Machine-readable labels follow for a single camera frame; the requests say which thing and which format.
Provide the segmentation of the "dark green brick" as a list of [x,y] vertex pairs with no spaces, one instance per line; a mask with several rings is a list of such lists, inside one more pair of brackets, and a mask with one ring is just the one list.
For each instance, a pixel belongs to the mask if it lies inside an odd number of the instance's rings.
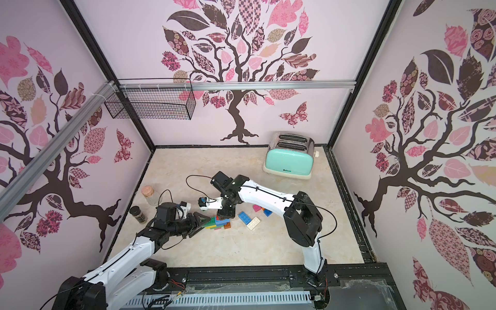
[[216,219],[211,218],[208,223],[205,224],[205,228],[211,229],[212,227],[216,227]]

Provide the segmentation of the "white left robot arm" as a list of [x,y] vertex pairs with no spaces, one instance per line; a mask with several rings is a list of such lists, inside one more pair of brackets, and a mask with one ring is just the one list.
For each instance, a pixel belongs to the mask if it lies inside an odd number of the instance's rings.
[[163,249],[170,237],[185,240],[210,220],[198,212],[181,219],[156,216],[115,257],[80,278],[71,276],[64,281],[52,297],[52,308],[120,309],[142,291],[166,289],[171,283],[167,265],[152,259],[152,255]]

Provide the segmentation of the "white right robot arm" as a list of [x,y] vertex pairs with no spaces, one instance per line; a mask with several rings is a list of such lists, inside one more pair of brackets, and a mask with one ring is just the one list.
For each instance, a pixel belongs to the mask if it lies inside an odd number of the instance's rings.
[[331,214],[335,222],[333,229],[323,235],[324,218],[320,212],[325,209],[315,205],[305,192],[285,194],[261,186],[246,176],[230,178],[221,171],[210,178],[210,183],[220,192],[220,196],[199,199],[201,209],[215,209],[222,218],[234,218],[236,206],[243,203],[271,211],[284,220],[288,236],[301,246],[304,268],[314,275],[321,273],[326,262],[321,239],[337,230],[338,221],[334,214]]

